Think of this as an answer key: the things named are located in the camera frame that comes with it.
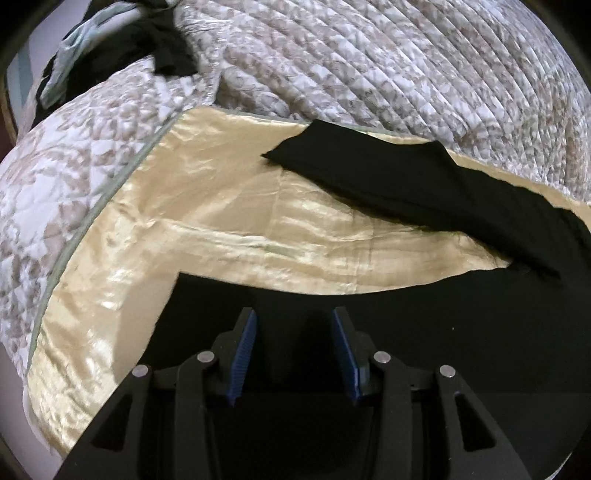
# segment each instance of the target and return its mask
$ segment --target white and beige quilt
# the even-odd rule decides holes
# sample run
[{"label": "white and beige quilt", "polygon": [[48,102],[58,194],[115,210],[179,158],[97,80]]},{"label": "white and beige quilt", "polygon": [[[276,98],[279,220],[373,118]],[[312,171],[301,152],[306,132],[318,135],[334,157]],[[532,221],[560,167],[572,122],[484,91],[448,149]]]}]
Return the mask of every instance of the white and beige quilt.
[{"label": "white and beige quilt", "polygon": [[217,105],[439,140],[591,200],[581,75],[519,0],[184,0],[201,76],[144,59],[21,132],[0,165],[0,337],[20,376],[47,277],[89,208],[177,113]]}]

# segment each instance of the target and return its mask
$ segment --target gold satin fabric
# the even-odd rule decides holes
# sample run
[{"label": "gold satin fabric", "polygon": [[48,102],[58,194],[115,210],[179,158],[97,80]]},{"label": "gold satin fabric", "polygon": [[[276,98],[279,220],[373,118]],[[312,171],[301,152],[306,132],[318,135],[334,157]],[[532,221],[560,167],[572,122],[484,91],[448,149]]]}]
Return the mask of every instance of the gold satin fabric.
[{"label": "gold satin fabric", "polygon": [[[28,373],[39,427],[61,454],[142,355],[179,271],[353,294],[507,265],[463,233],[377,218],[260,157],[304,128],[214,108],[188,111],[98,215],[53,291]],[[452,157],[538,191],[591,224],[585,205],[552,188]]]}]

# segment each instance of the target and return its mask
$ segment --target bed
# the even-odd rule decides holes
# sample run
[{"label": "bed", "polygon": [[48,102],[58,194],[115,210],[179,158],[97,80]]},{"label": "bed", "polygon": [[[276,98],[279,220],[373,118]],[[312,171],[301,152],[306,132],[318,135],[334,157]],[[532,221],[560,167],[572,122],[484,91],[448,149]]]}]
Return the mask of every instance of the bed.
[{"label": "bed", "polygon": [[183,0],[176,21],[202,26],[200,76],[164,80],[146,58],[31,131],[29,95],[0,166],[2,343],[25,384],[57,259],[131,160],[196,106],[439,140],[591,200],[589,89],[518,0]]}]

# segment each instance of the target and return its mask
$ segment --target fabric edge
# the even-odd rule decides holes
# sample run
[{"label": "fabric edge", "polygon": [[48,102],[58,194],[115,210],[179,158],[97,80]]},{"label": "fabric edge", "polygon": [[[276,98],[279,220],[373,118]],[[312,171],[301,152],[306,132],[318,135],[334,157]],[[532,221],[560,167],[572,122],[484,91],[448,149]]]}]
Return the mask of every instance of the fabric edge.
[{"label": "fabric edge", "polygon": [[148,157],[150,152],[154,149],[156,145],[160,142],[163,136],[170,130],[170,128],[177,122],[177,120],[182,116],[182,113],[172,117],[166,124],[162,126],[162,128],[154,134],[154,136],[146,143],[139,153],[119,172],[119,174],[114,178],[111,185],[106,189],[103,195],[101,195],[100,199],[96,202],[94,207],[91,208],[90,212],[86,215],[85,219],[83,220],[82,224],[78,227],[78,230],[72,237],[72,239],[66,244],[66,246],[61,251],[54,267],[51,275],[47,280],[47,286],[43,295],[41,296],[40,305],[37,310],[37,314],[35,315],[34,323],[33,323],[33,330],[31,332],[31,346],[29,348],[29,355],[27,359],[27,372],[25,374],[25,382],[26,377],[29,373],[29,369],[31,368],[31,360],[33,359],[34,352],[37,348],[37,337],[39,336],[39,330],[41,327],[41,319],[45,314],[45,310],[47,309],[47,304],[53,293],[54,288],[56,287],[57,283],[60,281],[61,275],[63,274],[64,270],[66,269],[67,263],[70,261],[70,258],[74,254],[76,247],[85,237],[86,232],[95,221],[96,217],[100,214],[103,210],[105,205],[109,203],[113,195],[119,191],[119,189],[125,184],[127,179],[131,176],[131,174],[135,171],[135,169]]}]

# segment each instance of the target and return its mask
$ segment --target black cloth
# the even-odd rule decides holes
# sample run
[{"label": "black cloth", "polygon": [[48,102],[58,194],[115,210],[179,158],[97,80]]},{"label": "black cloth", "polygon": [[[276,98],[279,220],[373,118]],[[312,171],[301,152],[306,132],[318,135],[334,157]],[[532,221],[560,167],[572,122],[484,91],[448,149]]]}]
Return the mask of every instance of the black cloth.
[{"label": "black cloth", "polygon": [[[161,2],[144,0],[140,3],[157,6]],[[53,57],[45,69],[46,78],[37,90],[37,111],[33,127],[65,103],[150,54],[154,56],[154,73],[157,75],[184,77],[197,73],[190,48],[184,36],[174,26],[173,10],[155,11],[121,28],[79,58],[68,76],[64,98],[44,109],[40,96],[51,75],[55,60]]]}]

